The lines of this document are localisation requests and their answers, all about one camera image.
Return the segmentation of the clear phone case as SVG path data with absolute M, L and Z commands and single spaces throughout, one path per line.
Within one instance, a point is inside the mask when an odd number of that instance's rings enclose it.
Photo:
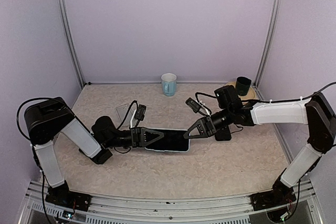
M 123 104 L 123 105 L 119 105 L 115 108 L 115 111 L 117 113 L 117 117 L 118 117 L 120 122 L 122 122 L 124 118 L 125 118 L 126 122 L 130 120 L 131 110 L 129 112 L 127 112 L 129 106 L 130 106 L 129 104 Z

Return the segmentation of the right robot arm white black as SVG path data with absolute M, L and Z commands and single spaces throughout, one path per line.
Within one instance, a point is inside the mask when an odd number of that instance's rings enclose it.
M 273 205 L 281 204 L 292 188 L 315 163 L 335 147 L 335 112 L 322 90 L 307 97 L 289 100 L 242 101 L 234 86 L 226 85 L 214 92 L 219 111 L 204 114 L 187 132 L 184 138 L 208 138 L 219 132 L 229 139 L 229 126 L 257 126 L 264 124 L 297 124 L 308 128 L 308 139 L 293 161 L 275 181 L 269 192 Z

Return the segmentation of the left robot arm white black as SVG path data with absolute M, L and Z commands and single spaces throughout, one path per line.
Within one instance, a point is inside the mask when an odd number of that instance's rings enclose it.
M 104 164 L 112 157 L 112 148 L 145 148 L 164 137 L 163 132 L 146 127 L 122 131 L 115 127 L 108 116 L 98 118 L 89 129 L 61 97 L 29 99 L 19 106 L 16 115 L 21 114 L 28 131 L 23 136 L 32 145 L 37 166 L 53 189 L 53 197 L 64 206 L 73 201 L 74 195 L 65 187 L 66 180 L 54 150 L 53 140 L 58 134 L 67 137 L 97 165 Z

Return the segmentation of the light blue mug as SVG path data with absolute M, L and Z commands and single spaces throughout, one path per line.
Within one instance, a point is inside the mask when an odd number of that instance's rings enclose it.
M 177 76 L 173 73 L 165 73 L 161 76 L 163 94 L 167 97 L 175 95 Z

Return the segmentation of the dark green cup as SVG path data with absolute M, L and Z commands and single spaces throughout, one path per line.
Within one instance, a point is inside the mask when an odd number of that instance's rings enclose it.
M 251 80 L 246 77 L 237 77 L 235 89 L 239 96 L 247 95 L 251 85 Z

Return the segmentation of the beige plate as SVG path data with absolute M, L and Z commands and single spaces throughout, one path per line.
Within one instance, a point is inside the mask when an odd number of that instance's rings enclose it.
M 235 87 L 236 86 L 236 81 L 228 82 L 228 83 L 224 84 L 224 86 L 233 86 L 233 87 Z M 244 96 L 239 95 L 238 97 L 242 101 L 254 100 L 254 99 L 257 99 L 257 94 L 256 94 L 255 90 L 252 87 L 249 87 L 249 90 L 248 90 L 248 92 L 247 92 L 246 95 L 244 95 Z

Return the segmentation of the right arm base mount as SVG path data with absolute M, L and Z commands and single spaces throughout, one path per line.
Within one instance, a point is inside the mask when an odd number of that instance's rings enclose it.
M 254 211 L 285 205 L 297 200 L 293 187 L 287 187 L 280 181 L 280 178 L 279 176 L 276 179 L 271 190 L 250 195 Z

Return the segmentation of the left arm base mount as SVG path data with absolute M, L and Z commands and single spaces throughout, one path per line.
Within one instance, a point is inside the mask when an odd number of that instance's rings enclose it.
M 91 199 L 92 196 L 89 194 L 69 190 L 66 181 L 60 186 L 48 187 L 47 196 L 45 198 L 48 203 L 85 212 L 89 209 Z

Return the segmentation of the right aluminium frame post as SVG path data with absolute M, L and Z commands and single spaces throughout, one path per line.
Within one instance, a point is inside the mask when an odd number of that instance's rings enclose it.
M 266 33 L 266 40 L 265 40 L 265 44 L 263 47 L 258 71 L 257 71 L 255 81 L 254 81 L 254 87 L 256 89 L 259 89 L 261 85 L 262 77 L 266 70 L 266 65 L 267 65 L 272 41 L 273 41 L 275 30 L 276 30 L 276 24 L 277 24 L 278 14 L 280 10 L 280 5 L 281 5 L 281 0 L 273 0 L 270 21 L 269 21 L 269 25 L 268 25 L 268 29 Z

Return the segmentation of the aluminium frame post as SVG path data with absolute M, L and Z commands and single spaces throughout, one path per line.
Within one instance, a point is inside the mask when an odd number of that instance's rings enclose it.
M 71 29 L 70 29 L 70 24 L 69 24 L 69 19 L 67 15 L 67 9 L 66 9 L 66 2 L 65 0 L 57 0 L 57 1 L 58 1 L 59 10 L 60 10 L 61 22 L 62 22 L 62 26 L 63 26 L 65 37 L 66 37 L 66 42 L 67 42 L 69 53 L 70 53 L 70 59 L 73 64 L 78 83 L 80 87 L 83 88 L 86 83 L 83 77 L 83 73 L 82 73 L 79 59 L 77 57 L 77 53 L 75 49 L 74 40 L 71 34 Z
M 269 21 L 269 25 L 268 25 L 268 29 L 266 33 L 266 40 L 265 40 L 265 44 L 263 47 L 258 71 L 257 71 L 255 81 L 254 81 L 254 87 L 256 89 L 259 89 L 261 85 L 262 77 L 266 70 L 266 65 L 267 65 L 272 41 L 273 41 L 275 30 L 276 30 L 276 24 L 277 24 L 278 14 L 280 10 L 280 5 L 281 5 L 281 0 L 273 0 L 270 21 Z

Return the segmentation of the left aluminium frame post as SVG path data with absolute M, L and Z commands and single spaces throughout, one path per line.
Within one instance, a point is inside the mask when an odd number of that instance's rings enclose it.
M 67 9 L 66 9 L 66 2 L 65 0 L 57 0 L 57 1 L 58 1 L 59 10 L 60 10 L 61 22 L 62 22 L 62 26 L 63 26 L 65 37 L 66 37 L 66 42 L 67 42 L 69 53 L 70 53 L 70 59 L 73 64 L 78 83 L 80 87 L 83 88 L 86 83 L 83 77 L 83 73 L 82 73 L 79 59 L 77 57 L 77 53 L 75 49 L 74 40 L 71 34 L 71 29 L 70 29 L 70 24 L 69 24 L 69 19 L 67 15 Z

